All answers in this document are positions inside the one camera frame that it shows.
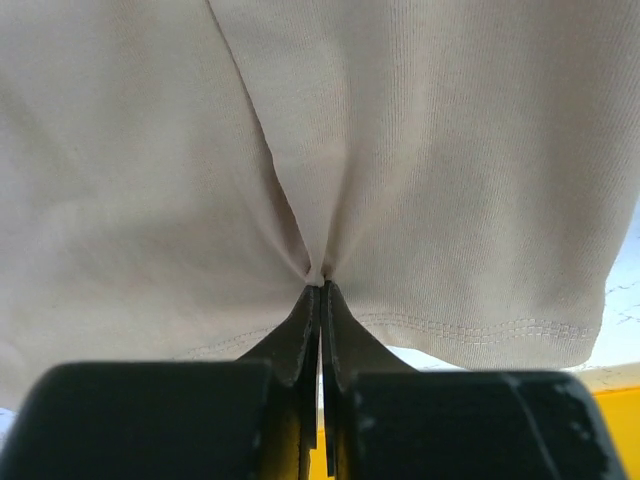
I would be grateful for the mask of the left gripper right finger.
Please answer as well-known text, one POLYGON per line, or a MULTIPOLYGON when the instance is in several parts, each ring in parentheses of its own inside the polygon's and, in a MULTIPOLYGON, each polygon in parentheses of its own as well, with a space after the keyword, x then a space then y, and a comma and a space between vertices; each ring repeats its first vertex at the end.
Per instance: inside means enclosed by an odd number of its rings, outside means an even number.
POLYGON ((320 291, 327 469, 337 479, 621 479, 590 393, 556 371, 421 372, 320 291))

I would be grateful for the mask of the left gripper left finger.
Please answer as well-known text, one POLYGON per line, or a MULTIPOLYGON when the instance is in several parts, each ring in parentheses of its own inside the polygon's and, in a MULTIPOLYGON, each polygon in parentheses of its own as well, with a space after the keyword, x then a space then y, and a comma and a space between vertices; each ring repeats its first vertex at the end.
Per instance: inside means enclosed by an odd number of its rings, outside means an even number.
POLYGON ((84 362, 33 386, 5 479, 304 479, 316 445, 320 291, 234 361, 84 362))

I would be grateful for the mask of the beige t-shirt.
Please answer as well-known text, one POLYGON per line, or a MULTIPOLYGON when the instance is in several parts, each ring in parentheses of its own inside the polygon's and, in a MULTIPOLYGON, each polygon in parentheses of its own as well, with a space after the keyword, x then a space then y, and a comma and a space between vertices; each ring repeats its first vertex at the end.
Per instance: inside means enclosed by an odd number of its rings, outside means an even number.
POLYGON ((635 1, 5 1, 1 404, 326 280, 387 345, 579 365, 638 196, 635 1))

